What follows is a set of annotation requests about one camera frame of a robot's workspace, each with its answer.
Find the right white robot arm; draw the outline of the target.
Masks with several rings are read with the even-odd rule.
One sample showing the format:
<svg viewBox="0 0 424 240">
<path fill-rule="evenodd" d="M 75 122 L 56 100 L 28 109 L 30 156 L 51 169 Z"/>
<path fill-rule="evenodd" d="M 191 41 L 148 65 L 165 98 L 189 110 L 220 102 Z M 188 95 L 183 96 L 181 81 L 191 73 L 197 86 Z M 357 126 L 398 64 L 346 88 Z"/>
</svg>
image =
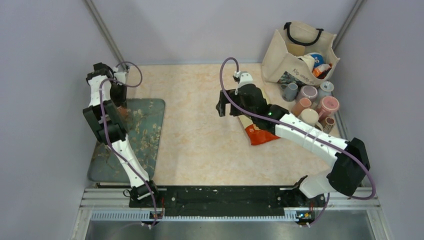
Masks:
<svg viewBox="0 0 424 240">
<path fill-rule="evenodd" d="M 221 88 L 216 104 L 219 116 L 226 115 L 227 105 L 231 116 L 245 116 L 260 130 L 295 143 L 327 163 L 327 169 L 305 175 L 298 182 L 293 192 L 297 205 L 307 206 L 314 197 L 327 193 L 358 200 L 368 200 L 376 194 L 375 189 L 368 196 L 355 194 L 362 180 L 370 175 L 366 147 L 360 139 L 335 137 L 303 122 L 285 107 L 268 102 L 253 83 L 237 89 Z"/>
</svg>

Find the lilac mug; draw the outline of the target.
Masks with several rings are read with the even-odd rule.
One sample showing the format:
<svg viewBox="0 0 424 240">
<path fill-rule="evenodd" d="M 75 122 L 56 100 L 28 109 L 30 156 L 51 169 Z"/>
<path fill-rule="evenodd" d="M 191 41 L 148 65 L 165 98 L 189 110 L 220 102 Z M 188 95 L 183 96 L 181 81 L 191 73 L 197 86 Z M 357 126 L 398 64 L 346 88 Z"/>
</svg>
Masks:
<svg viewBox="0 0 424 240">
<path fill-rule="evenodd" d="M 304 85 L 300 88 L 295 101 L 299 102 L 302 98 L 307 98 L 313 103 L 317 97 L 318 89 L 316 87 L 312 85 Z"/>
</svg>

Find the metal corner frame rail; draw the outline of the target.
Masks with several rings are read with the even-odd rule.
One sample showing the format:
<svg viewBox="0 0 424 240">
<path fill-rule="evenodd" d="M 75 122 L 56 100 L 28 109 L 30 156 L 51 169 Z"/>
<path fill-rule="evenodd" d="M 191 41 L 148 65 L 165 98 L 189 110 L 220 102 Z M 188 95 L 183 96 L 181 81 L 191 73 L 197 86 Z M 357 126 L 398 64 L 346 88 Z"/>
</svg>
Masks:
<svg viewBox="0 0 424 240">
<path fill-rule="evenodd" d="M 100 34 L 102 35 L 103 39 L 105 40 L 105 43 L 107 44 L 109 50 L 111 51 L 113 57 L 120 63 L 124 61 L 124 57 L 121 53 L 121 51 L 118 48 L 118 45 L 116 44 L 115 40 L 113 39 L 106 23 L 104 22 L 101 13 L 99 12 L 98 8 L 96 7 L 93 0 L 82 0 L 85 7 L 87 8 L 89 14 L 91 15 L 95 25 L 97 26 Z"/>
</svg>

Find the light blue white mug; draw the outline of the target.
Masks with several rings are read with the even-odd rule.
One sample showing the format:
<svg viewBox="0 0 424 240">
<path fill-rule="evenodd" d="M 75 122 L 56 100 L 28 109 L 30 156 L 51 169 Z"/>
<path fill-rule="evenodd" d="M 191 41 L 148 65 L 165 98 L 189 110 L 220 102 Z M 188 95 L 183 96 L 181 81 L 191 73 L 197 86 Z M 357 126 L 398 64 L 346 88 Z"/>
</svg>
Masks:
<svg viewBox="0 0 424 240">
<path fill-rule="evenodd" d="M 332 92 L 334 91 L 335 86 L 332 82 L 330 81 L 324 81 L 319 85 L 318 88 L 318 96 L 319 98 L 323 98 L 326 96 L 331 96 Z"/>
</svg>

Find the small brown striped cup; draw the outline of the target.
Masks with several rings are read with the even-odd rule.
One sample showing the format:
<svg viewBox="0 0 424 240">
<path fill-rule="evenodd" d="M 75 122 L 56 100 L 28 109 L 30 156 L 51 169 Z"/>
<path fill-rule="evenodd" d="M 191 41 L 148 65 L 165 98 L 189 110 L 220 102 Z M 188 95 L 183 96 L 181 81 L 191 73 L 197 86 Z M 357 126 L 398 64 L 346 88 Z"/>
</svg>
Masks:
<svg viewBox="0 0 424 240">
<path fill-rule="evenodd" d="M 327 116 L 320 123 L 323 127 L 323 131 L 325 133 L 329 134 L 332 131 L 332 129 L 334 128 L 334 126 L 336 124 L 336 120 L 332 116 Z"/>
</svg>

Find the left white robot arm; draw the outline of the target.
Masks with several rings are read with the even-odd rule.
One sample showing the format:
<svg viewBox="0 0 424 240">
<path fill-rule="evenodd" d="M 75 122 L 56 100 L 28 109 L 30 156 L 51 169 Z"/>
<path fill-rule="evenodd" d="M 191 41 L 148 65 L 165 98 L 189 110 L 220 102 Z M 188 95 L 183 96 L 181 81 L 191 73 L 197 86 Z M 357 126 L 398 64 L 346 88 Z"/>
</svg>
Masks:
<svg viewBox="0 0 424 240">
<path fill-rule="evenodd" d="M 160 202 L 161 194 L 137 159 L 125 117 L 120 112 L 120 108 L 127 106 L 126 78 L 126 71 L 119 71 L 118 67 L 102 62 L 94 64 L 93 72 L 86 77 L 90 102 L 82 113 L 97 141 L 113 152 L 126 172 L 130 199 L 154 207 Z"/>
</svg>

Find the large pink mug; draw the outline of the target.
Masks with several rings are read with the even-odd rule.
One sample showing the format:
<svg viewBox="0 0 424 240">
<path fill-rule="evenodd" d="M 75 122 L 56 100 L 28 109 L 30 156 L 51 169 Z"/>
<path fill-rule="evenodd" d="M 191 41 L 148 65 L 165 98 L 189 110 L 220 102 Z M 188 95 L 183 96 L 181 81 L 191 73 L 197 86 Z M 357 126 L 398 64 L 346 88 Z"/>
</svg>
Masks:
<svg viewBox="0 0 424 240">
<path fill-rule="evenodd" d="M 337 98 L 330 95 L 323 97 L 316 108 L 318 120 L 321 121 L 326 117 L 332 116 L 339 110 L 339 108 L 340 103 Z"/>
</svg>

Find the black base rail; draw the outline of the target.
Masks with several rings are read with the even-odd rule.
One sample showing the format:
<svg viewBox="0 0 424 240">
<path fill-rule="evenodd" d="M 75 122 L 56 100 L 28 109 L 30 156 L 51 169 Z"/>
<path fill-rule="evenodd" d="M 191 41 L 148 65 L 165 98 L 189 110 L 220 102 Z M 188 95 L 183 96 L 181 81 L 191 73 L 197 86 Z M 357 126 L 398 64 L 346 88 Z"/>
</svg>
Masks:
<svg viewBox="0 0 424 240">
<path fill-rule="evenodd" d="M 137 199 L 134 190 L 124 190 L 131 208 L 153 208 L 164 211 L 163 217 L 271 217 L 283 216 L 289 208 L 323 207 L 324 195 L 307 198 L 297 187 L 277 185 L 257 186 L 190 186 L 164 185 L 141 191 Z"/>
</svg>

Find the beige canvas tote bag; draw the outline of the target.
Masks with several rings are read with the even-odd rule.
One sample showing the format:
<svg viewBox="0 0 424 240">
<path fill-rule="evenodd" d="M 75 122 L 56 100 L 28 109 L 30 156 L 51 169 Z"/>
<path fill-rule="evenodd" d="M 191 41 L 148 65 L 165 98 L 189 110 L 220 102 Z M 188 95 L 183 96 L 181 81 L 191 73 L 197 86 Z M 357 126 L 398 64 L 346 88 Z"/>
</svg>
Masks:
<svg viewBox="0 0 424 240">
<path fill-rule="evenodd" d="M 311 86 L 330 80 L 340 61 L 333 49 L 336 37 L 336 34 L 300 21 L 286 22 L 274 31 L 261 63 L 262 79 L 270 83 L 296 81 Z M 312 52 L 322 54 L 326 64 L 332 64 L 324 79 L 312 74 L 314 59 L 307 56 Z"/>
</svg>

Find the orange chips bag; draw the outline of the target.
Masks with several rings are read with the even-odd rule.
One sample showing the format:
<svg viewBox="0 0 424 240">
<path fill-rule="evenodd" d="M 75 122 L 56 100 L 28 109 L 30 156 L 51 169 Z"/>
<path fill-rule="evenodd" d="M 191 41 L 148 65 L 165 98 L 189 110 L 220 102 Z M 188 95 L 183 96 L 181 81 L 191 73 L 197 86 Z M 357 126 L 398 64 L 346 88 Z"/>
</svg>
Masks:
<svg viewBox="0 0 424 240">
<path fill-rule="evenodd" d="M 266 130 L 259 129 L 253 121 L 245 115 L 238 116 L 238 119 L 244 128 L 251 146 L 258 146 L 279 139 L 278 136 Z"/>
</svg>

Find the blue white package in bag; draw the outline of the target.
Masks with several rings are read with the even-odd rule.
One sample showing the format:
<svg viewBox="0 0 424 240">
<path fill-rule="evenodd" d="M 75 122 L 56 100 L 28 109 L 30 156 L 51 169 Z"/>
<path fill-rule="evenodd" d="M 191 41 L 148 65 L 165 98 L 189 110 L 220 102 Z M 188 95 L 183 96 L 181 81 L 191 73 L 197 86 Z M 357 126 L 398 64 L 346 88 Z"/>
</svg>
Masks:
<svg viewBox="0 0 424 240">
<path fill-rule="evenodd" d="M 306 55 L 309 56 L 309 57 L 312 57 L 314 59 L 314 65 L 312 67 L 313 69 L 326 63 L 323 55 L 320 54 L 319 52 L 310 52 Z"/>
</svg>

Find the cream white mug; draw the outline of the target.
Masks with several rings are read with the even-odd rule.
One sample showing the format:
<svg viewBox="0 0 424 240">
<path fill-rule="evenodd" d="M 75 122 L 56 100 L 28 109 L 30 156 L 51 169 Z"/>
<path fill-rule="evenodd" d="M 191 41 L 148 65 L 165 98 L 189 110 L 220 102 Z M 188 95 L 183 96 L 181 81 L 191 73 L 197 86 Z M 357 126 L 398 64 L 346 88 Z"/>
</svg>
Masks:
<svg viewBox="0 0 424 240">
<path fill-rule="evenodd" d="M 324 130 L 322 124 L 319 122 L 319 114 L 311 108 L 306 108 L 304 109 L 300 115 L 298 116 L 298 118 L 303 121 L 304 123 L 319 129 L 321 131 Z"/>
</svg>

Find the orange snack packet in bag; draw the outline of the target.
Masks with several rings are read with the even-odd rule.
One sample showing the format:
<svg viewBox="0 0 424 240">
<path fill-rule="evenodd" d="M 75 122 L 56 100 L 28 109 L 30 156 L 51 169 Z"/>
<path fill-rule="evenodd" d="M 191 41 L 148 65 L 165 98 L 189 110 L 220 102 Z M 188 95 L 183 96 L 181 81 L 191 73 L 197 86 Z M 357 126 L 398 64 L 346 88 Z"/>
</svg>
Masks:
<svg viewBox="0 0 424 240">
<path fill-rule="evenodd" d="M 332 69 L 332 64 L 321 64 L 317 67 L 315 67 L 312 70 L 312 74 L 317 78 L 317 79 L 325 79 L 326 76 L 328 75 L 328 73 L 330 72 L 330 70 Z"/>
</svg>

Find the blue grey mug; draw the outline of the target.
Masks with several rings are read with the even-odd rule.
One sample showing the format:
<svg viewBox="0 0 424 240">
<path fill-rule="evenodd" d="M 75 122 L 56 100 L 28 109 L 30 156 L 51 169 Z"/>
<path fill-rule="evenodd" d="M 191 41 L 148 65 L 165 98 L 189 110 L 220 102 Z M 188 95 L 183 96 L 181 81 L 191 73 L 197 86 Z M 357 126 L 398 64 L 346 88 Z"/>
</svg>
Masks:
<svg viewBox="0 0 424 240">
<path fill-rule="evenodd" d="M 282 98 L 286 102 L 292 102 L 296 99 L 298 94 L 298 85 L 295 82 L 283 83 L 281 85 Z"/>
</svg>

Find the teal floral placemat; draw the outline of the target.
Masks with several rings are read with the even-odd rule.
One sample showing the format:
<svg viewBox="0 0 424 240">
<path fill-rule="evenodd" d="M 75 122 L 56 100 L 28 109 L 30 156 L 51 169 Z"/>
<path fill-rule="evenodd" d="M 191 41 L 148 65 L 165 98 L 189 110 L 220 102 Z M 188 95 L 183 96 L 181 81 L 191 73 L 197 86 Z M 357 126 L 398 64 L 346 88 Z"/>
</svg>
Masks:
<svg viewBox="0 0 424 240">
<path fill-rule="evenodd" d="M 165 101 L 160 98 L 127 100 L 128 117 L 125 121 L 129 142 L 150 178 L 155 174 L 165 107 Z M 87 178 L 96 183 L 130 183 L 117 157 L 106 145 L 99 142 L 94 147 Z"/>
</svg>

